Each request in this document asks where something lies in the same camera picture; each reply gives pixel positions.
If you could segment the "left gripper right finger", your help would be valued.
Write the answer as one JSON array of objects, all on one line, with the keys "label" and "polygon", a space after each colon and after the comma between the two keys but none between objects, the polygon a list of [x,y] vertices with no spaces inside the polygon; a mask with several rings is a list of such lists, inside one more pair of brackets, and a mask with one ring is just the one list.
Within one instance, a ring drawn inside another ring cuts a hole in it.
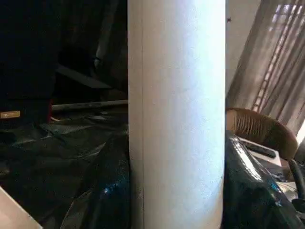
[{"label": "left gripper right finger", "polygon": [[225,132],[224,229],[303,229],[293,204],[232,132]]}]

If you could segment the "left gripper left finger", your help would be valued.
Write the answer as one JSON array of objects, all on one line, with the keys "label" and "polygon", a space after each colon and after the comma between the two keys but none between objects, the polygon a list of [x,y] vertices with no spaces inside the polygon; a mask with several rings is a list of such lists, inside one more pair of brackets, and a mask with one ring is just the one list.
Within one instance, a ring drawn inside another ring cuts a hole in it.
[{"label": "left gripper left finger", "polygon": [[111,136],[89,165],[60,228],[128,229],[131,226],[129,143]]}]

